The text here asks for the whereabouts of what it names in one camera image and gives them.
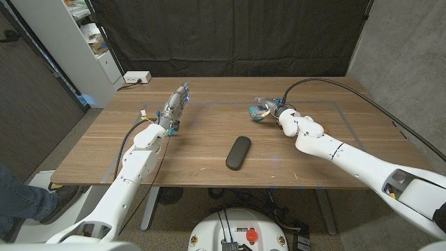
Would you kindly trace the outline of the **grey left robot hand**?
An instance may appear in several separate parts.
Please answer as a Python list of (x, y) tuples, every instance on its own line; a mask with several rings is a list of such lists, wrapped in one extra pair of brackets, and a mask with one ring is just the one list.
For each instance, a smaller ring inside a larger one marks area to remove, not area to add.
[(157, 124), (162, 126), (169, 136), (179, 130), (180, 118), (189, 99), (188, 82), (184, 82), (164, 104), (164, 109), (158, 116)]

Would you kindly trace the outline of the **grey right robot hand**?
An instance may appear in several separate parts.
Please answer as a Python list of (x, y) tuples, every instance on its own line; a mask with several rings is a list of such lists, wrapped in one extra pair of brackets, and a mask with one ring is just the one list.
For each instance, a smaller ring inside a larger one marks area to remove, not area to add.
[(280, 114), (289, 108), (280, 98), (254, 98), (254, 102), (259, 104), (254, 108), (254, 116), (260, 119), (269, 114), (278, 119)]

